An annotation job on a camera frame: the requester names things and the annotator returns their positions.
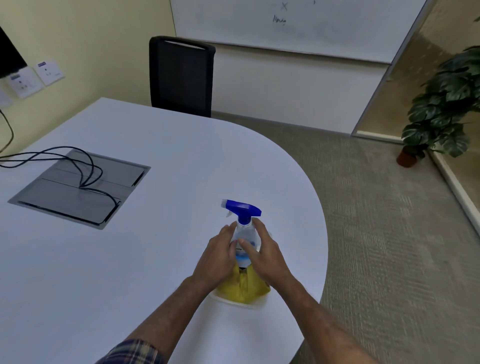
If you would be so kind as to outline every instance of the gray carpet floor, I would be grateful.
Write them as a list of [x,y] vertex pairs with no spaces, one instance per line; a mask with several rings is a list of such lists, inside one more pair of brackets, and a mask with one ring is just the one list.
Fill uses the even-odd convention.
[[[310,178],[328,231],[321,303],[382,363],[480,363],[480,239],[433,162],[401,146],[215,113]],[[304,343],[292,364],[312,364]]]

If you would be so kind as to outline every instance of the hand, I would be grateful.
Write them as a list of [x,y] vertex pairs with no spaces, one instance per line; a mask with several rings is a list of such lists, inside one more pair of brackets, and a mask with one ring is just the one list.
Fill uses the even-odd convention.
[[257,272],[260,278],[278,290],[282,283],[286,283],[286,281],[293,276],[285,263],[278,244],[270,237],[264,223],[257,218],[252,218],[252,223],[262,240],[260,251],[256,251],[256,249],[244,239],[239,239],[239,244],[243,250],[247,252],[253,269],[255,269],[255,272]]
[[236,221],[230,226],[225,225],[218,235],[210,239],[193,272],[192,277],[206,285],[209,291],[217,288],[232,273],[237,242],[230,243],[230,240],[236,227]]

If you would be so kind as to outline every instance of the whiteboard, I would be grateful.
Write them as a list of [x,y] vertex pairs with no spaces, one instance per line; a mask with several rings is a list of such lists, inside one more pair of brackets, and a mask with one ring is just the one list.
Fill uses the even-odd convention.
[[391,63],[425,0],[171,0],[177,36]]

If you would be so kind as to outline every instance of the forearm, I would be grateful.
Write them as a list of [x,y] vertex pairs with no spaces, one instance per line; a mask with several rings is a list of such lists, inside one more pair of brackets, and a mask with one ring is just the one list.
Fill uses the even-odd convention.
[[278,289],[318,364],[373,364],[370,357],[293,276]]
[[142,339],[158,349],[168,361],[209,287],[188,277],[127,339]]

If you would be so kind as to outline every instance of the sleeve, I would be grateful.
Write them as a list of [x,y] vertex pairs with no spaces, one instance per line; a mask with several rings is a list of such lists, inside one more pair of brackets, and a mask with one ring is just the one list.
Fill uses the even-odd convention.
[[162,354],[148,342],[125,340],[96,364],[163,364]]

